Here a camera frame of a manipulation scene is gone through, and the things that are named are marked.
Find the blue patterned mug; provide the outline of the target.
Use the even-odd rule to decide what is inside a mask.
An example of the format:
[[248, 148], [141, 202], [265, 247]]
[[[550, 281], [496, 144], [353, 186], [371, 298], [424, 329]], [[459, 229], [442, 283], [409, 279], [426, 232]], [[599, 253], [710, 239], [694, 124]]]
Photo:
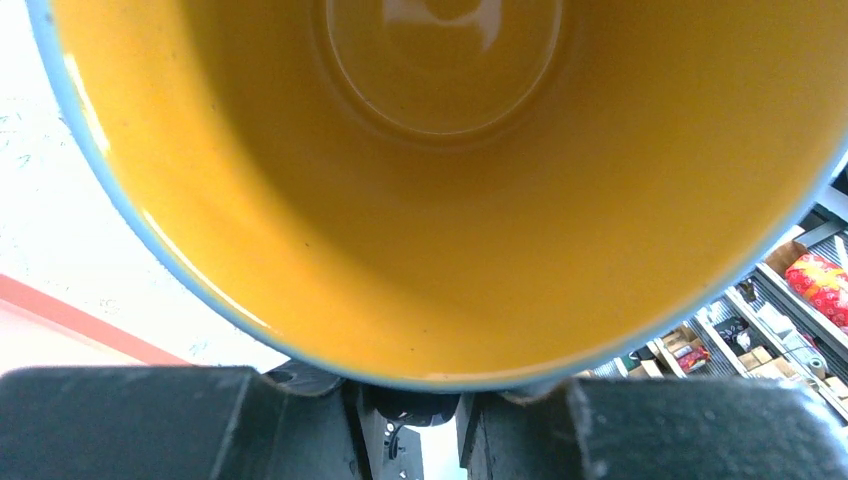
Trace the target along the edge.
[[691, 316], [847, 149], [843, 1], [31, 1], [188, 290], [369, 383], [497, 390]]

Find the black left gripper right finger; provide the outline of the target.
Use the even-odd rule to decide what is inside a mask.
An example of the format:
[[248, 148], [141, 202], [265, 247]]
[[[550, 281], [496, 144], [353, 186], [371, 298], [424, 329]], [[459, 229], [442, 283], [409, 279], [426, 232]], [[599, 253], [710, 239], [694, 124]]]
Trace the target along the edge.
[[820, 400], [775, 380], [577, 378], [518, 404], [466, 395], [472, 479], [843, 479], [847, 437]]

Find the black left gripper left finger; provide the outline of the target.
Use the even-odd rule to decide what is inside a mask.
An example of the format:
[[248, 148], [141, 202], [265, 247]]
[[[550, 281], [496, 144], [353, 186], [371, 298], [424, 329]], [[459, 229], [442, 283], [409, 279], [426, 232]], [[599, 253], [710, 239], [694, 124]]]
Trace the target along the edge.
[[367, 479], [339, 393], [245, 367], [51, 367], [1, 379], [5, 479]]

